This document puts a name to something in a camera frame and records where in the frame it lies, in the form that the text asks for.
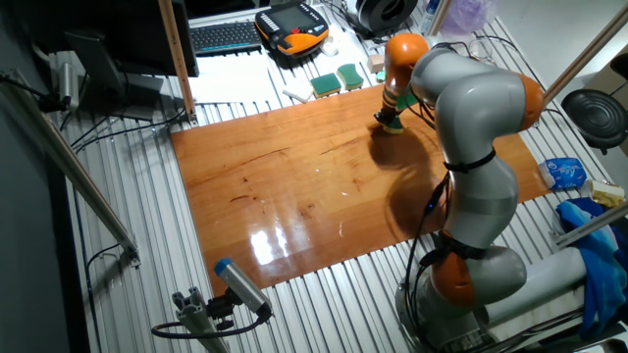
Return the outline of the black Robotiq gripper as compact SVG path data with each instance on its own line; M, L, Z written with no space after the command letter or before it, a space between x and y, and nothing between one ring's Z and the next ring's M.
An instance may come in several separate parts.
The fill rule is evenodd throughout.
M392 122L392 126L400 126L400 120L397 117L396 108L382 108L380 113L376 113L374 118L380 125Z

